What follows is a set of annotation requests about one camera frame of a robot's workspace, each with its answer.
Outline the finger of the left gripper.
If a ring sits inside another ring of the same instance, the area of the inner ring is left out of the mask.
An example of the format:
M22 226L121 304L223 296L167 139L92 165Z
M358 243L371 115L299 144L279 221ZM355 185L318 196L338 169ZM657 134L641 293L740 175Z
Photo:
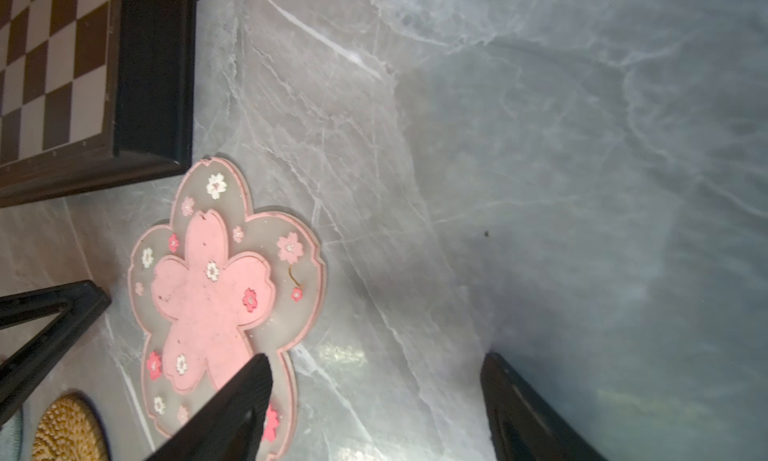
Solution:
M52 320L1 364L1 422L22 407L47 374L111 304L91 280L1 298L1 328L46 316Z

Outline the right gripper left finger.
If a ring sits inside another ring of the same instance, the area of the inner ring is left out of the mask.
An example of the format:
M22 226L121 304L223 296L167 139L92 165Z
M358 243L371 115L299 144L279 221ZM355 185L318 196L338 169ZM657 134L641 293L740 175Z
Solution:
M171 439L156 461L254 460L261 444L273 375L266 355L251 358Z

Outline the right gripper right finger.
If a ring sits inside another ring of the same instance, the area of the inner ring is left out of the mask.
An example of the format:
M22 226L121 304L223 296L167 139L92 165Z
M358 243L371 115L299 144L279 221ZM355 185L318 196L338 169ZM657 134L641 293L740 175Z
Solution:
M485 355L480 382L498 460L605 461L499 353Z

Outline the tan rattan round coaster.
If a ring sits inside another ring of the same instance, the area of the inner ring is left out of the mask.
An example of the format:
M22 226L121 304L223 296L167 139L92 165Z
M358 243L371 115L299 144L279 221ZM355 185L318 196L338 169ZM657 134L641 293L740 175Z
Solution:
M108 461L107 438L96 411L79 393L54 401L35 432L33 461Z

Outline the pink flower coaster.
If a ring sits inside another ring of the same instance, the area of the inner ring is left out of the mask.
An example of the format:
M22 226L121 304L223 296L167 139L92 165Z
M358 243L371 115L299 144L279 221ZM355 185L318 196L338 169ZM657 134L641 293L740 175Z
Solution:
M290 350L326 291L315 233L283 210L255 208L235 164L211 157L184 176L168 222L137 241L127 280L145 334L141 387L155 429L174 435L263 354L273 387L257 458L281 458L298 417Z

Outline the blue woven round coaster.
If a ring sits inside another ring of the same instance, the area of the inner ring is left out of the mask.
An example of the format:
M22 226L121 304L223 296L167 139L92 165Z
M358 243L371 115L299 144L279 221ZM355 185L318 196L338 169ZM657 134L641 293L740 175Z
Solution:
M2 425L0 432L0 460L19 461L23 441L23 409L16 411Z

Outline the brown white chessboard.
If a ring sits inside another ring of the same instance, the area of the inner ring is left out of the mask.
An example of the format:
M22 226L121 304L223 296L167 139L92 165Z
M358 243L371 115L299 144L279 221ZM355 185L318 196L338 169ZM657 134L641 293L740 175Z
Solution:
M186 171L197 0L1 0L1 203Z

